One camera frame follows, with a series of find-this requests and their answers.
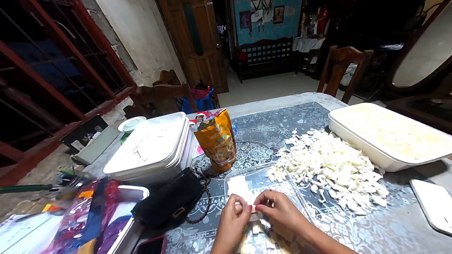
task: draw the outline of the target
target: clear plastic table cover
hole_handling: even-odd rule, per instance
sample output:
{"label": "clear plastic table cover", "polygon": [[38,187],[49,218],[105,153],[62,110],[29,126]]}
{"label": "clear plastic table cover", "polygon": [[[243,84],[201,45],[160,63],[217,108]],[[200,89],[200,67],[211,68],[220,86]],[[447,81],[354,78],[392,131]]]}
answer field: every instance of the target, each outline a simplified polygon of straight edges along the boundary
{"label": "clear plastic table cover", "polygon": [[266,189],[275,190],[278,192],[282,192],[287,195],[287,197],[292,201],[292,203],[298,208],[298,210],[308,219],[310,222],[314,222],[313,218],[314,214],[313,211],[309,211],[307,209],[307,204],[300,193],[300,190],[298,189],[297,185],[293,182],[292,178],[288,175],[286,176],[286,179],[282,182],[278,181],[270,181],[268,177],[265,177],[267,174],[268,169],[275,165],[276,162],[268,162],[263,165],[253,166],[246,169],[241,169],[238,171],[234,171],[230,174],[228,174],[225,177],[224,180],[224,191],[225,191],[225,202],[227,202],[228,199],[228,180],[230,178],[243,175],[245,176],[245,180],[248,183],[248,190],[254,194],[254,196],[258,196],[261,192],[263,192]]}
{"label": "clear plastic table cover", "polygon": [[[236,176],[245,176],[245,181],[248,183],[248,190],[253,193],[253,196],[258,196],[266,189],[282,192],[292,201],[292,203],[298,208],[298,210],[308,219],[309,222],[317,224],[317,220],[313,215],[313,211],[307,206],[306,201],[293,179],[288,175],[282,182],[270,181],[268,177],[265,177],[268,169],[275,165],[276,162],[268,162],[263,165],[253,166],[246,169],[241,169],[228,174],[224,180],[225,202],[229,198],[228,194],[228,180]],[[264,233],[253,234],[252,222],[248,222],[248,228],[244,232],[247,237],[247,243],[252,244],[255,247],[256,253],[267,253],[270,249],[266,248],[266,237]]]}
{"label": "clear plastic table cover", "polygon": [[[299,135],[311,128],[327,129],[330,121],[329,110],[323,105],[331,104],[341,105],[341,102],[333,97],[319,98],[318,102],[232,118],[231,121],[238,125],[235,136],[237,161],[229,171],[213,178],[209,184],[212,205],[206,218],[194,225],[185,222],[165,233],[168,238],[166,253],[209,253],[217,232],[221,210],[225,205],[225,177],[240,169],[278,160],[275,154],[281,147],[286,146],[284,140],[291,137],[291,132],[295,128]],[[210,161],[204,155],[192,161],[192,167],[197,170],[203,170],[208,166]],[[430,170],[438,167],[444,169],[445,166],[442,161],[437,161],[415,168],[418,167]],[[309,184],[298,184],[297,187],[307,205],[315,212],[314,217],[318,221],[316,226],[358,253],[450,253],[452,237],[438,233],[428,225],[410,187],[410,179],[426,179],[415,168],[394,173],[386,172],[381,184],[390,192],[387,198],[389,206],[376,207],[366,216],[356,216],[349,210],[342,209],[328,194],[325,195],[327,201],[320,203],[318,200],[320,195],[312,193]],[[190,212],[189,217],[199,218],[206,207],[207,196],[204,195]],[[303,251],[311,253],[312,249]]]}

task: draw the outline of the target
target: forearm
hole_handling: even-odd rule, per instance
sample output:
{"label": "forearm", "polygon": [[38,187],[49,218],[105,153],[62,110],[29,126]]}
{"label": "forearm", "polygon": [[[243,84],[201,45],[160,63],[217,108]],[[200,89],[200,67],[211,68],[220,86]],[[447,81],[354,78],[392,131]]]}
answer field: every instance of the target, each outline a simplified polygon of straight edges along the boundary
{"label": "forearm", "polygon": [[210,254],[232,254],[232,248],[230,246],[225,246],[223,243],[213,243],[212,250]]}
{"label": "forearm", "polygon": [[296,233],[323,254],[356,254],[308,221],[303,222]]}

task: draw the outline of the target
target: white floor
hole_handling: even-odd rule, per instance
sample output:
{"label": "white floor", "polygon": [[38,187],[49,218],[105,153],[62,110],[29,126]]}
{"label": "white floor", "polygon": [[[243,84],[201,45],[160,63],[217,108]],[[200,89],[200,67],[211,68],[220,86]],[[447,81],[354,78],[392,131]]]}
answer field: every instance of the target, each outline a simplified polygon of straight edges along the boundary
{"label": "white floor", "polygon": [[[243,84],[240,83],[237,74],[230,67],[226,69],[226,75],[229,93],[218,95],[222,107],[305,92],[316,92],[319,85],[318,80],[305,76],[303,73],[295,74],[295,72],[244,80]],[[343,94],[344,92],[339,90],[336,98],[340,100]],[[363,100],[352,96],[348,104],[354,105],[361,102]]]}

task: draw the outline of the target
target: black handbag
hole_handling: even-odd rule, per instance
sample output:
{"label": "black handbag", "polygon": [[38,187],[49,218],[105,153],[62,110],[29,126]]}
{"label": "black handbag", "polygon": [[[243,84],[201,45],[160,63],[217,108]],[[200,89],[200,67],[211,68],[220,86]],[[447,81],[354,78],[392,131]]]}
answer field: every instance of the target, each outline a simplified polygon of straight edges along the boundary
{"label": "black handbag", "polygon": [[[174,227],[185,220],[191,224],[200,222],[207,215],[211,204],[207,189],[210,179],[201,179],[204,180],[203,184],[191,168],[184,169],[170,183],[137,203],[132,209],[132,215],[149,229]],[[197,220],[188,219],[188,213],[204,192],[209,199],[206,211]]]}

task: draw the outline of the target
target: chair backrest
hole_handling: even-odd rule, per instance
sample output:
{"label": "chair backrest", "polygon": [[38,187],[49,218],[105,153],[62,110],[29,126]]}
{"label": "chair backrest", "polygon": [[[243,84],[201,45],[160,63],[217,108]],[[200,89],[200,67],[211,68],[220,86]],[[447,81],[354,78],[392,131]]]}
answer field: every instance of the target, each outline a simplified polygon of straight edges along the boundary
{"label": "chair backrest", "polygon": [[[341,101],[348,103],[353,95],[353,92],[358,85],[370,58],[372,57],[373,50],[366,50],[361,52],[354,47],[342,47],[338,49],[338,46],[332,46],[328,53],[328,58],[326,59],[325,67],[323,68],[322,77],[320,79],[319,87],[317,88],[318,93],[329,94],[336,97],[337,91],[339,89],[339,84],[344,76],[348,66],[351,63],[357,64],[355,73],[350,80],[347,90],[342,96]],[[333,65],[333,71],[328,81],[328,84],[323,91],[326,80],[328,79],[328,73],[330,66]]]}
{"label": "chair backrest", "polygon": [[254,43],[238,46],[238,50],[248,56],[248,65],[289,60],[292,52],[293,37],[276,40],[263,39]]}
{"label": "chair backrest", "polygon": [[193,112],[198,112],[190,87],[186,83],[181,85],[155,85],[153,87],[140,86],[131,98],[134,103],[146,105],[168,99],[187,97]]}
{"label": "chair backrest", "polygon": [[176,72],[174,70],[161,71],[160,81],[162,81],[162,84],[181,85],[179,78],[177,77]]}

